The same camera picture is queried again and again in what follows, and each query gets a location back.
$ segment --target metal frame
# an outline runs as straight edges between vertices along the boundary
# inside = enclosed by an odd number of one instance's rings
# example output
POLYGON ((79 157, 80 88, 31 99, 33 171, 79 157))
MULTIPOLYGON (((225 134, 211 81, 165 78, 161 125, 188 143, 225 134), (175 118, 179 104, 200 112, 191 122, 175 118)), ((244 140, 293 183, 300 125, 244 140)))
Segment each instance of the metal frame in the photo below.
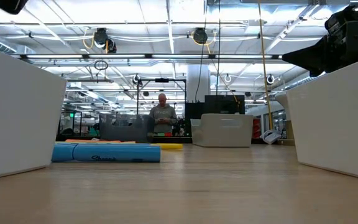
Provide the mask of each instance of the metal frame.
MULTIPOLYGON (((87 89, 87 90, 79 90, 79 89, 66 89, 66 91, 73 91, 73 92, 87 92, 87 91, 93 91, 93 92, 113 92, 113 93, 124 93, 124 92, 137 92, 136 89, 120 89, 120 90, 111 90, 111 89, 87 89)), ((161 91, 161 89, 144 89, 144 91, 150 91, 150 92, 155 92, 155 91, 161 91)), ((173 89, 173 88, 169 88, 166 90, 163 90, 166 92, 182 92, 184 91, 183 89, 173 89)), ((265 90, 253 90, 253 89, 230 89, 230 90, 219 90, 218 92, 223 92, 223 93, 229 93, 229 92, 251 92, 251 93, 264 93, 265 90)), ((268 90, 269 93, 280 93, 281 90, 268 90)))
MULTIPOLYGON (((136 115, 139 115, 139 93, 141 90, 143 90, 143 88, 149 84, 150 82, 157 82, 159 78, 155 78, 155 79, 151 79, 151 78, 145 78, 145 79, 138 79, 137 83, 136 83, 136 115), (143 84, 142 88, 139 89, 139 83, 142 82, 142 81, 145 81, 146 83, 143 84)), ((174 78, 164 78, 164 80, 168 80, 168 82, 175 82, 176 84, 178 84, 177 82, 184 82, 185 83, 185 89, 183 89, 182 87, 181 88, 181 91, 184 91, 185 92, 185 101, 186 101, 186 98, 187 98, 187 80, 185 79, 174 79, 174 78)))
MULTIPOLYGON (((201 54, 11 54, 12 57, 19 59, 35 60, 65 60, 65 59, 201 59, 201 54)), ((202 58, 220 60, 262 60, 261 54, 204 54, 202 58)), ((282 60, 281 55, 269 54, 266 59, 282 60)))

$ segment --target wooden floor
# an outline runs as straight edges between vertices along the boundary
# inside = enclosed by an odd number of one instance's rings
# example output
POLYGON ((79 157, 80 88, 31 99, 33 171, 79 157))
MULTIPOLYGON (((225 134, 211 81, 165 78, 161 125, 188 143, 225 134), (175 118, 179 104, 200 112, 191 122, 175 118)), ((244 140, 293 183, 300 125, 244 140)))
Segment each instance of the wooden floor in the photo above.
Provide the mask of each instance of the wooden floor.
POLYGON ((0 223, 358 223, 358 178, 292 146, 164 152, 156 164, 66 162, 0 178, 0 223))

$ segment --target ceiling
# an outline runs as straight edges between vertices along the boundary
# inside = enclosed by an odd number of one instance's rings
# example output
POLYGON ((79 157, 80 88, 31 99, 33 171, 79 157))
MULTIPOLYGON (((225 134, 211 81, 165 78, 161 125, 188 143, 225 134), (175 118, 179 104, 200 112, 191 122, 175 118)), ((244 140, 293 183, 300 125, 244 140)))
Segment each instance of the ceiling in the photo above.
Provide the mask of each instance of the ceiling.
MULTIPOLYGON (((94 45, 88 49, 83 42, 90 46, 92 33, 97 27, 105 27, 117 45, 118 54, 201 54, 202 46, 195 44, 191 33, 195 28, 205 26, 210 44, 209 49, 204 47, 203 54, 260 55, 259 11, 255 2, 221 0, 219 13, 218 0, 30 0, 18 15, 0 10, 0 41, 17 49, 20 54, 23 54, 19 50, 22 46, 32 49, 30 52, 35 54, 102 54, 101 49, 94 45)), ((315 44, 326 34, 325 20, 349 3, 344 0, 262 1, 265 53, 281 55, 315 44), (310 5, 310 2, 321 4, 310 5)), ((101 72, 92 66, 88 69, 78 66, 42 68, 57 75, 65 74, 67 79, 77 79, 78 82, 68 83, 70 88, 120 90, 133 88, 131 83, 135 74, 142 78, 186 78, 187 65, 190 63, 180 60, 131 60, 132 65, 128 66, 126 61, 114 60, 114 66, 101 72), (114 82, 81 82, 95 78, 97 73, 98 78, 104 79, 106 76, 114 82)), ((211 61, 203 63, 209 64, 211 74, 216 75, 216 68, 211 61)), ((259 90, 264 86, 264 66, 261 60, 252 63, 221 62, 219 72, 231 77, 228 83, 231 89, 259 90)), ((266 72, 277 78, 271 87, 275 88, 306 71, 276 61, 266 64, 266 72)), ((168 98, 184 99, 184 93, 175 83, 150 83, 145 88, 176 88, 176 92, 167 94, 168 98)), ((221 82, 219 89, 227 88, 221 82)), ((134 103, 129 95, 135 93, 95 93, 98 97, 67 92, 65 101, 102 103, 100 99, 103 98, 110 104, 121 103, 121 109, 134 103)), ((144 98, 155 99, 157 95, 158 92, 150 92, 150 96, 144 98)), ((259 95, 254 93, 252 99, 259 95)), ((145 102, 144 113, 151 105, 151 101, 145 102)), ((111 106, 92 107, 99 110, 112 109, 111 106)))

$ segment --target ceiling light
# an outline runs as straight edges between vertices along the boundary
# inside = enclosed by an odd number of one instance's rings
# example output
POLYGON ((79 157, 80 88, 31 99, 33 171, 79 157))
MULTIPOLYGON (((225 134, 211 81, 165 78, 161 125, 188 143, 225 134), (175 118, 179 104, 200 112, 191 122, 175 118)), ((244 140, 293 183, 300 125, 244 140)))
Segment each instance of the ceiling light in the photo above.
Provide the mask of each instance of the ceiling light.
POLYGON ((266 103, 265 100, 244 100, 244 102, 249 102, 249 103, 253 103, 253 102, 266 103))
POLYGON ((145 58, 144 54, 92 54, 89 58, 145 58))
POLYGON ((82 58, 82 55, 26 55, 27 58, 82 58))
MULTIPOLYGON (((273 56, 265 55, 266 59, 271 59, 273 56)), ((262 59, 262 55, 217 55, 216 58, 233 58, 233 59, 262 59)))
POLYGON ((89 91, 89 90, 67 90, 66 91, 89 91))
POLYGON ((208 58, 208 55, 185 55, 185 54, 153 54, 152 58, 208 58))

